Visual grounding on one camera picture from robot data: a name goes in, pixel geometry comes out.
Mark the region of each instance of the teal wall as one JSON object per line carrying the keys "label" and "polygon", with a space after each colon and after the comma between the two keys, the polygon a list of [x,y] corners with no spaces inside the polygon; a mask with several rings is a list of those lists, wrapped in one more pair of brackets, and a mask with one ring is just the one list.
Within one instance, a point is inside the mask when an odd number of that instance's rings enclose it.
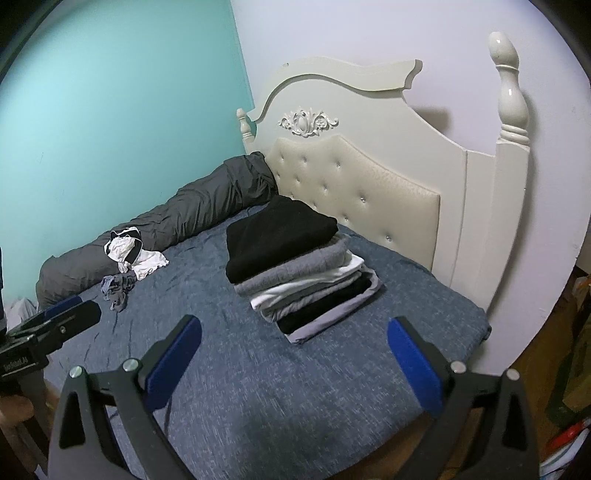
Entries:
{"label": "teal wall", "polygon": [[235,112],[252,98],[229,0],[78,3],[0,85],[5,300],[34,299],[49,256],[244,153]]}

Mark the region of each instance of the red object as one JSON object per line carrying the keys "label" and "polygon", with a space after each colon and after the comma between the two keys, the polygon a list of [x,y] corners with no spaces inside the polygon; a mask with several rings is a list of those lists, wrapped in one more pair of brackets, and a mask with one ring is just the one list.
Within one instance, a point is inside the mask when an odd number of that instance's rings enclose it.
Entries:
{"label": "red object", "polygon": [[557,435],[546,444],[546,452],[548,454],[553,453],[566,445],[568,442],[572,442],[577,437],[577,435],[589,425],[591,425],[591,417],[581,420],[580,422],[570,426],[564,432]]}

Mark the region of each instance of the white wooden headboard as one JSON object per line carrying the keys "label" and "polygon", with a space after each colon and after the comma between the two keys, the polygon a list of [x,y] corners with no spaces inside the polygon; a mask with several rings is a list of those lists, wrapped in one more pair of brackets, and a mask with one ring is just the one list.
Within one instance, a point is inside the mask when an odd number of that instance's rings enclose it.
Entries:
{"label": "white wooden headboard", "polygon": [[429,268],[488,309],[523,206],[528,109],[519,58],[489,37],[501,76],[501,136],[493,157],[457,145],[404,101],[420,60],[371,67],[312,57],[283,65],[248,117],[248,153],[262,151],[279,192],[334,216],[371,241]]}

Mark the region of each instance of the mattress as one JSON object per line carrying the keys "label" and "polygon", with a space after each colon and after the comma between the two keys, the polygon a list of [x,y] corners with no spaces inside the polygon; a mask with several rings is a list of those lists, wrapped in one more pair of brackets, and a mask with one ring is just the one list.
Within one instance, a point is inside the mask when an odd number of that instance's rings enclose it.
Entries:
{"label": "mattress", "polygon": [[[355,464],[421,413],[386,337],[404,315],[450,361],[466,360],[487,334],[485,313],[415,262],[351,236],[350,250],[384,282],[362,308],[303,345],[255,313],[225,276],[227,226],[245,209],[165,251],[170,261],[109,310],[99,286],[83,300],[100,322],[51,356],[46,378],[60,387],[73,365],[89,372],[140,358],[184,314],[197,316],[203,340],[168,406],[155,413],[196,478],[320,479]],[[145,474],[112,415],[132,473]]]}

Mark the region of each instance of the bedpost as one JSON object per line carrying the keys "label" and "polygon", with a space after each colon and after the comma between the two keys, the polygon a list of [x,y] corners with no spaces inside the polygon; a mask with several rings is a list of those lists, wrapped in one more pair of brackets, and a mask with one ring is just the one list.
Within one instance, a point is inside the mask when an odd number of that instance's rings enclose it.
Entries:
{"label": "bedpost", "polygon": [[476,174],[474,180],[467,179],[467,189],[473,183],[473,188],[482,190],[478,182],[479,169],[488,171],[488,178],[492,174],[488,231],[483,242],[478,273],[475,279],[470,278],[469,284],[469,298],[485,310],[491,305],[513,250],[521,220],[530,157],[530,139],[526,130],[530,115],[517,82],[517,51],[507,36],[500,32],[490,34],[488,46],[501,75],[501,136],[496,141],[493,163],[487,166],[482,162],[481,154],[468,152],[467,167],[469,177],[470,172]]}
{"label": "bedpost", "polygon": [[251,132],[251,126],[246,121],[246,112],[239,108],[236,110],[236,117],[240,122],[240,133],[242,134],[242,143],[244,143],[244,149],[246,153],[252,153],[251,144],[255,141],[254,135]]}
{"label": "bedpost", "polygon": [[530,139],[526,128],[530,114],[519,89],[517,51],[511,40],[502,32],[490,34],[488,48],[501,76],[501,95],[499,96],[501,138],[509,142],[529,145]]}

